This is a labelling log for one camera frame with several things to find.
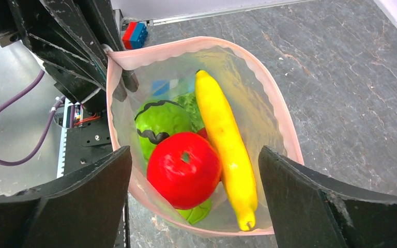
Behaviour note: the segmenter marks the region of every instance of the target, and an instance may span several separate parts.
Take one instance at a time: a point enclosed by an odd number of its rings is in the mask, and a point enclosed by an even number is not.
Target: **toy watermelon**
[[[205,217],[208,216],[209,212],[211,211],[212,208],[212,201],[211,199],[207,199],[204,201],[202,204],[198,205],[195,208],[188,209],[188,210],[179,210],[177,211],[180,213],[180,215],[185,218],[189,222],[189,224],[194,225],[197,222],[201,221]]]
[[[142,153],[148,161],[157,144],[179,132],[192,131],[188,112],[178,103],[154,100],[144,103],[134,121],[139,135]]]

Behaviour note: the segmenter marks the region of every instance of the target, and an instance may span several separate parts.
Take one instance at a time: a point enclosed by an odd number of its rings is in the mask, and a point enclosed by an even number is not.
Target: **wire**
[[[2,112],[4,109],[6,109],[8,106],[12,105],[14,102],[16,102],[17,100],[21,99],[24,95],[26,95],[28,92],[30,92],[34,87],[36,87],[40,80],[42,79],[42,77],[45,75],[45,72],[43,70],[40,71],[39,75],[36,77],[36,79],[30,84],[28,85],[28,87],[26,87],[23,91],[21,91],[19,94],[15,95],[14,97],[12,97],[10,100],[8,100],[7,102],[5,102],[4,104],[2,104],[0,106],[0,112]],[[40,147],[42,146],[47,133],[49,131],[49,127],[51,126],[51,123],[53,121],[54,118],[54,114],[57,111],[57,108],[63,104],[65,102],[65,97],[62,96],[61,98],[59,98],[57,100],[57,102],[54,104],[54,106],[51,108],[51,113],[49,115],[48,121],[47,121],[47,125],[45,130],[42,133],[42,136],[40,137],[39,142],[37,143],[36,147],[34,148],[34,150],[28,155],[26,156],[24,159],[21,159],[19,161],[15,161],[15,162],[8,162],[8,161],[4,161],[0,159],[0,165],[4,165],[4,166],[15,166],[15,165],[20,165],[25,163],[26,161],[30,160],[31,158],[34,157],[34,155],[39,151]]]
[[[94,116],[87,117],[87,118],[85,118],[85,119],[82,119],[82,120],[78,121],[77,123],[74,124],[74,127],[77,127],[77,126],[79,126],[79,125],[81,125],[81,124],[83,124],[83,123],[89,122],[89,121],[97,120],[97,119],[99,119],[99,118],[101,118],[101,116],[97,116],[97,115],[95,114]]]

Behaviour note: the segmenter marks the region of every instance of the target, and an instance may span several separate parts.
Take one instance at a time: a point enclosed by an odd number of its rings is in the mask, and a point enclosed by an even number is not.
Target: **red lego brick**
[[[130,44],[130,37],[133,35],[134,28],[136,27],[137,22],[131,22],[127,26],[126,32],[122,38],[123,44],[127,49],[133,49],[132,45]]]

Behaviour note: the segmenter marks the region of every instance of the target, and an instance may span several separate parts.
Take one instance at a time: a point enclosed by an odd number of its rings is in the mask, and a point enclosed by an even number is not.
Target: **red toy apple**
[[[198,130],[197,134],[200,135],[201,137],[205,138],[207,141],[209,141],[208,133],[206,132],[206,128],[202,128],[202,129]]]
[[[147,179],[176,209],[200,205],[220,181],[220,159],[200,135],[181,132],[159,143],[148,160]]]

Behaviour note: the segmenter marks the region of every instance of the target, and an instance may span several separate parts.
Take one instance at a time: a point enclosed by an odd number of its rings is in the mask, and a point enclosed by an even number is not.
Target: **green toy fruit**
[[[198,130],[205,127],[203,124],[202,116],[200,115],[199,106],[197,105],[197,99],[195,98],[195,92],[189,92],[173,99],[182,106],[191,117],[192,131],[197,132]]]
[[[211,199],[207,199],[202,204],[198,205],[195,208],[188,209],[188,210],[178,210],[180,215],[185,218],[189,222],[189,224],[194,225],[195,223],[201,221],[205,217],[208,216],[209,212],[212,208],[212,201]]]
[[[148,161],[157,144],[179,132],[192,131],[191,118],[178,103],[155,100],[144,103],[134,121],[142,153]]]

